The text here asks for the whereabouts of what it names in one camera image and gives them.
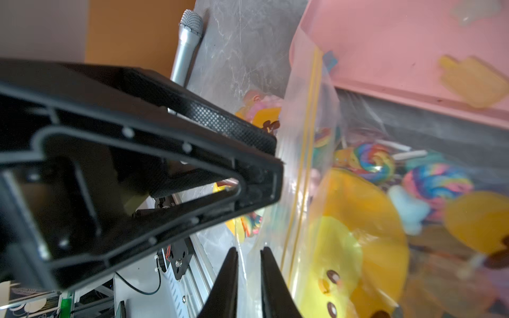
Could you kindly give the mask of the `clear ziploc bag with candies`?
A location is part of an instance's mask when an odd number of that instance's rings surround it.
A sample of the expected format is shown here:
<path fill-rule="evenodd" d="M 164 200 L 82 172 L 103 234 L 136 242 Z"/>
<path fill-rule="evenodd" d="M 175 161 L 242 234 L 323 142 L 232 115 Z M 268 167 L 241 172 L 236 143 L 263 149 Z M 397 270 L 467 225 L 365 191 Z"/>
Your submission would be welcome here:
<path fill-rule="evenodd" d="M 208 260 L 219 270 L 230 249 L 238 265 L 237 317 L 262 316 L 261 256 L 270 249 L 285 298 L 290 282 L 308 265 L 308 208 L 331 166 L 339 100 L 323 51 L 305 32 L 304 1 L 197 1 L 204 38 L 188 82 L 200 97 L 227 111 L 213 116 L 219 132 L 245 150 L 266 152 L 282 163 L 280 180 L 267 162 L 248 156 L 240 167 L 277 189 L 277 200 L 249 207 L 198 233 Z"/>

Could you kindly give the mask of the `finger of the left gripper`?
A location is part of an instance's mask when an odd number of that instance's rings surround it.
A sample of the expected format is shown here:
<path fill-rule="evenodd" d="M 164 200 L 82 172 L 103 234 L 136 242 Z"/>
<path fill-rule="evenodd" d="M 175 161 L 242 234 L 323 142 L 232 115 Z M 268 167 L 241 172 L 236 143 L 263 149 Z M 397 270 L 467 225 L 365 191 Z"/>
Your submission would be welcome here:
<path fill-rule="evenodd" d="M 4 59 L 1 94 L 44 106 L 56 119 L 31 135 L 29 150 L 9 152 L 9 162 L 42 160 L 43 141 L 67 134 L 194 167 L 153 176 L 154 196 L 228 178 L 243 186 L 283 181 L 272 135 L 151 70 Z"/>

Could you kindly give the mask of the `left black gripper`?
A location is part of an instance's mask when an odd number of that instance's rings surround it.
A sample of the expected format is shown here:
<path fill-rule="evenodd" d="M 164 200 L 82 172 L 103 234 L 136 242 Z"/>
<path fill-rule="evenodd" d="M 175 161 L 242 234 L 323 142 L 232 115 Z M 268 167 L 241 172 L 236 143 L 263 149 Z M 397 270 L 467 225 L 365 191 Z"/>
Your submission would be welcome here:
<path fill-rule="evenodd" d="M 282 177 L 238 185 L 103 232 L 103 152 L 1 167 L 1 267 L 29 287 L 75 290 L 193 233 L 275 204 Z"/>

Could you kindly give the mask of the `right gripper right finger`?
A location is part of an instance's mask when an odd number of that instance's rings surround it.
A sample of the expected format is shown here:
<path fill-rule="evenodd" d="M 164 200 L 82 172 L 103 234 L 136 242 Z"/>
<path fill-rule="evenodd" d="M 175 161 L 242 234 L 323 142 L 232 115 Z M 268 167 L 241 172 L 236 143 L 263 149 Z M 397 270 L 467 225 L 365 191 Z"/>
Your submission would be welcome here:
<path fill-rule="evenodd" d="M 261 299 L 264 318 L 302 318 L 287 289 L 273 252 L 267 246 L 261 250 Z"/>

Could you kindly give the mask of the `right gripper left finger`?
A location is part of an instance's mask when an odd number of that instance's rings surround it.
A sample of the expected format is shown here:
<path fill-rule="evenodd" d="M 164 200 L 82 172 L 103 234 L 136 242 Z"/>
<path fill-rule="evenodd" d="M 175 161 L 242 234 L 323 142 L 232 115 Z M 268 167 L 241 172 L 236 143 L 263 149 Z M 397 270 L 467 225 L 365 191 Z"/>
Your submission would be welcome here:
<path fill-rule="evenodd" d="M 202 307 L 198 318 L 236 318 L 239 279 L 239 256 L 237 249 L 229 249 L 221 270 Z"/>

